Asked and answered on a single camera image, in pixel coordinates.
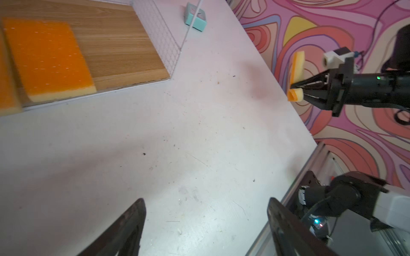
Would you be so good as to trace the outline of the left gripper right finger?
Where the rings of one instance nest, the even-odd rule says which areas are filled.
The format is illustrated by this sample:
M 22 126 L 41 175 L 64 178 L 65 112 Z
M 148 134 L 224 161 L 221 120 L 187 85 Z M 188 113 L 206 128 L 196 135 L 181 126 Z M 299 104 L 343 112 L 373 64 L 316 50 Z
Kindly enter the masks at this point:
M 267 213 L 278 256 L 337 256 L 276 198 L 270 198 Z

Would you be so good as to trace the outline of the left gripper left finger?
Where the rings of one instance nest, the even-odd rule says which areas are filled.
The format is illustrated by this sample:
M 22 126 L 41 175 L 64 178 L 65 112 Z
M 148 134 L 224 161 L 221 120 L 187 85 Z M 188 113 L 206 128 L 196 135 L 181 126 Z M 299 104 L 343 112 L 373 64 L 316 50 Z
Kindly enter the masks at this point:
M 145 201 L 139 198 L 79 255 L 137 256 L 145 219 Z

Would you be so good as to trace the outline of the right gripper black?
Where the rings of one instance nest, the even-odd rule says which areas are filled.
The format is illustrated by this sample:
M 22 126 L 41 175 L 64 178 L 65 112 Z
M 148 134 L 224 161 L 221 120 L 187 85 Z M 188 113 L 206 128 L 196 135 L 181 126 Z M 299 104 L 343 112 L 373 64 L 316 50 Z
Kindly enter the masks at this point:
M 329 69 L 309 79 L 294 83 L 291 89 L 304 90 L 328 88 L 324 99 L 303 91 L 303 100 L 313 106 L 331 111 L 338 117 L 345 105 L 368 108 L 395 108 L 398 112 L 410 111 L 410 63 L 397 65 L 396 69 L 381 73 L 355 74 L 353 59 L 348 58 L 338 68 Z

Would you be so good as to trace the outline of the orange yellow rectangular sponge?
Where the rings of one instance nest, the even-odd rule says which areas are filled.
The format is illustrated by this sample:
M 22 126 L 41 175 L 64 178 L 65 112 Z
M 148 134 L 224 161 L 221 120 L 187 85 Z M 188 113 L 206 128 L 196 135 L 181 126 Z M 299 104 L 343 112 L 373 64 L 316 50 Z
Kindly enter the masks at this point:
M 13 63 L 5 36 L 1 32 L 1 116 L 21 112 L 22 106 L 18 96 Z

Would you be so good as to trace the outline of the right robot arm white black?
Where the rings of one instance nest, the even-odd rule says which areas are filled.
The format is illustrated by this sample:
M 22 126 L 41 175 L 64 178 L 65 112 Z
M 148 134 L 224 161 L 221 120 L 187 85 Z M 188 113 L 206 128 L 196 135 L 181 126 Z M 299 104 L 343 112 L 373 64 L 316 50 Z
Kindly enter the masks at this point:
M 399 116 L 410 110 L 409 26 L 398 31 L 393 54 L 380 73 L 356 73 L 354 59 L 348 57 L 338 67 L 304 79 L 304 61 L 301 53 L 294 58 L 287 93 L 289 101 L 307 101 L 331 111 L 334 117 L 338 117 L 346 105 L 392 108 L 397 111 L 394 120 L 400 125 L 409 125 L 409 120 Z M 409 192 L 361 172 L 337 176 L 328 186 L 301 188 L 299 200 L 308 208 L 301 219 L 307 225 L 314 224 L 311 216 L 337 218 L 350 210 L 370 220 L 372 230 L 410 230 Z

